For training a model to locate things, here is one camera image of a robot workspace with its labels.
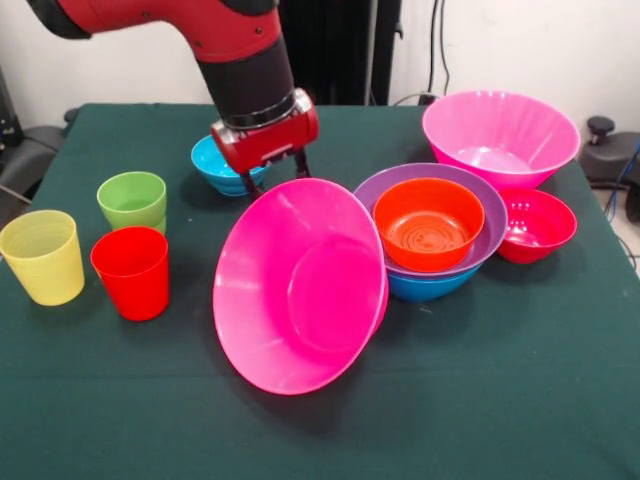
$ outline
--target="white wall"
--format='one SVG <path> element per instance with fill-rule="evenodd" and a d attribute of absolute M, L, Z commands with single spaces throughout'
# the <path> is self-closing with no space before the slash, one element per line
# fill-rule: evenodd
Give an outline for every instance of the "white wall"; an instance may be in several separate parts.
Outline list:
<path fill-rule="evenodd" d="M 62 125 L 86 102 L 211 102 L 189 46 L 165 24 L 70 41 L 26 0 L 0 0 L 0 65 L 25 127 Z"/>
<path fill-rule="evenodd" d="M 432 0 L 404 0 L 392 102 L 427 88 L 431 7 Z M 449 92 L 518 91 L 553 104 L 583 130 L 593 114 L 639 130 L 639 19 L 637 0 L 446 0 Z M 437 65 L 434 93 L 441 94 Z"/>
<path fill-rule="evenodd" d="M 431 0 L 404 0 L 391 101 L 426 88 L 430 14 Z M 581 126 L 603 113 L 640 129 L 639 19 L 637 0 L 447 0 L 450 91 L 520 91 Z M 61 124 L 85 102 L 210 102 L 189 47 L 168 25 L 75 42 L 50 34 L 26 0 L 0 0 L 0 65 L 27 127 Z"/>

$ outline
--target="red robot arm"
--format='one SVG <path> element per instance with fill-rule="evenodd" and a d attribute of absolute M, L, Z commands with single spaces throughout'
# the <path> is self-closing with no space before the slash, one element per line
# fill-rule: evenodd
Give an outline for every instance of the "red robot arm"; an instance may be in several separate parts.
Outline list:
<path fill-rule="evenodd" d="M 313 102 L 295 89 L 277 0 L 29 0 L 40 20 L 65 38 L 153 21 L 174 25 L 193 49 L 221 120 L 212 136 L 256 194 L 250 169 L 295 154 L 316 139 Z"/>

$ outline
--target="pink bowl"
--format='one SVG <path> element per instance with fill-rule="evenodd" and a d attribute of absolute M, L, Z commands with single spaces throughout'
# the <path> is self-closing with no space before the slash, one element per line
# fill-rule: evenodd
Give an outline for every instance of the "pink bowl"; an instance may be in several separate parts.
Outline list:
<path fill-rule="evenodd" d="M 569 118 L 514 93 L 443 97 L 425 111 L 422 128 L 438 162 L 469 170 L 498 190 L 536 188 L 580 148 Z"/>
<path fill-rule="evenodd" d="M 321 388 L 358 357 L 387 305 L 384 254 L 367 210 L 317 178 L 271 189 L 222 249 L 213 288 L 229 361 L 267 392 Z"/>

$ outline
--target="cup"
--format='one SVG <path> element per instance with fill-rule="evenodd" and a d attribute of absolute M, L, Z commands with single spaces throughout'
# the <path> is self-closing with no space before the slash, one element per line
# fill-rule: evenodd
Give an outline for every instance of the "cup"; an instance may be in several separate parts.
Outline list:
<path fill-rule="evenodd" d="M 126 172 L 111 177 L 98 189 L 98 204 L 111 228 L 167 228 L 167 186 L 150 172 Z"/>
<path fill-rule="evenodd" d="M 0 253 L 40 305 L 67 303 L 84 287 L 76 222 L 64 212 L 37 210 L 16 218 L 0 232 Z"/>
<path fill-rule="evenodd" d="M 102 237 L 91 264 L 120 315 L 142 322 L 169 305 L 169 244 L 158 230 L 127 227 Z"/>

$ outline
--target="dark green tablecloth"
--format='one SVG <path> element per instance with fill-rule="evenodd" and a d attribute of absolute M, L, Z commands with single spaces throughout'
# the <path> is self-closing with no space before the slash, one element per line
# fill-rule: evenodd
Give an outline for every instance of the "dark green tablecloth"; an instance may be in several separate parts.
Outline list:
<path fill-rule="evenodd" d="M 316 176 L 348 188 L 430 158 L 414 108 L 319 108 Z M 550 258 L 492 258 L 428 305 L 391 300 L 361 359 L 316 394 L 281 398 L 228 364 L 212 322 L 218 252 L 246 199 L 218 196 L 189 152 L 206 106 L 88 106 L 34 208 L 78 222 L 82 295 L 29 301 L 0 265 L 0 478 L 611 479 L 640 476 L 640 283 L 571 164 L 544 189 L 580 220 Z M 267 186 L 293 175 L 288 161 Z M 132 169 L 169 192 L 172 302 L 121 320 L 90 269 L 107 231 L 99 184 Z"/>

